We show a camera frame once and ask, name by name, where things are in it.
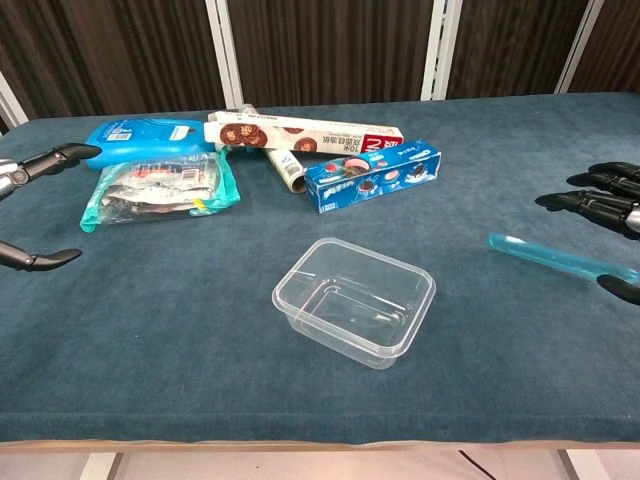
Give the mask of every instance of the transparent tray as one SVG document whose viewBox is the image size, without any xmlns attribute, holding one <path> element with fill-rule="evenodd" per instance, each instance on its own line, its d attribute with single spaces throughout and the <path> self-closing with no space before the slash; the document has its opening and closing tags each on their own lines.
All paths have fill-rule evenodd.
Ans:
<svg viewBox="0 0 640 480">
<path fill-rule="evenodd" d="M 411 346 L 435 291 L 420 268 L 323 238 L 278 283 L 272 300 L 294 330 L 384 369 Z"/>
</svg>

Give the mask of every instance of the plastic wrap roll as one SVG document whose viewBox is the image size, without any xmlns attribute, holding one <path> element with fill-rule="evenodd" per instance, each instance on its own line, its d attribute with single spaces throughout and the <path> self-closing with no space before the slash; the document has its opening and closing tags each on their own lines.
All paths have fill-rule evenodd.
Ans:
<svg viewBox="0 0 640 480">
<path fill-rule="evenodd" d="M 253 105 L 245 103 L 239 109 L 242 113 L 258 113 Z M 263 149 L 287 188 L 292 193 L 304 193 L 304 167 L 289 150 L 280 148 Z"/>
</svg>

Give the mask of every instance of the teal felt surface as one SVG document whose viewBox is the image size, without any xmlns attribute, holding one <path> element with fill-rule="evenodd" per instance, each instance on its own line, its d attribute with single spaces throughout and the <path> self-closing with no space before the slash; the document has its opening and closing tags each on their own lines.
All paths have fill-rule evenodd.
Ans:
<svg viewBox="0 0 640 480">
<path fill-rule="evenodd" d="M 264 112 L 397 125 L 443 152 L 440 174 L 319 215 L 260 152 L 236 152 L 239 204 L 90 235 L 78 222 L 95 172 L 17 191 L 0 204 L 2 240 L 84 255 L 52 272 L 0 269 L 0 441 L 640 440 L 640 308 L 486 246 L 503 232 L 638 268 L 637 242 L 534 199 L 575 189 L 564 179 L 596 162 L 640 164 L 640 95 Z M 30 122 L 0 140 L 0 158 L 82 142 L 104 121 Z M 388 370 L 295 333 L 271 303 L 325 236 L 437 282 L 412 347 Z"/>
</svg>

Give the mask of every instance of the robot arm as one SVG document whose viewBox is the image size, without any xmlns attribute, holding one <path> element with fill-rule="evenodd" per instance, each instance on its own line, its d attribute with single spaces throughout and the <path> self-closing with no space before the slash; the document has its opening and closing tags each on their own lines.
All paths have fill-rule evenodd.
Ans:
<svg viewBox="0 0 640 480">
<path fill-rule="evenodd" d="M 551 212 L 567 210 L 601 227 L 640 240 L 640 167 L 630 163 L 608 162 L 592 165 L 589 173 L 567 179 L 577 187 L 596 187 L 566 193 L 542 195 L 536 203 Z M 613 275 L 600 275 L 598 284 L 618 298 L 640 305 L 640 285 Z"/>
<path fill-rule="evenodd" d="M 0 201 L 42 175 L 56 175 L 75 167 L 80 160 L 95 157 L 102 150 L 82 143 L 67 143 L 22 162 L 0 160 Z M 0 241 L 0 265 L 15 270 L 53 270 L 79 257 L 82 251 L 61 250 L 50 255 L 28 254 Z"/>
</svg>

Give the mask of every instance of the dark curtain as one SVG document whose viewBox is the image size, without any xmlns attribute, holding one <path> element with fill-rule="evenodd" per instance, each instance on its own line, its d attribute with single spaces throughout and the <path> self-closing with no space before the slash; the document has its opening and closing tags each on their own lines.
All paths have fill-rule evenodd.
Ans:
<svg viewBox="0 0 640 480">
<path fill-rule="evenodd" d="M 606 0 L 570 92 L 640 93 L 640 2 Z"/>
<path fill-rule="evenodd" d="M 448 98 L 553 93 L 588 0 L 465 0 Z"/>
<path fill-rule="evenodd" d="M 245 101 L 418 100 L 432 0 L 228 0 Z"/>
<path fill-rule="evenodd" d="M 2 0 L 0 42 L 30 118 L 224 107 L 204 0 Z"/>
</svg>

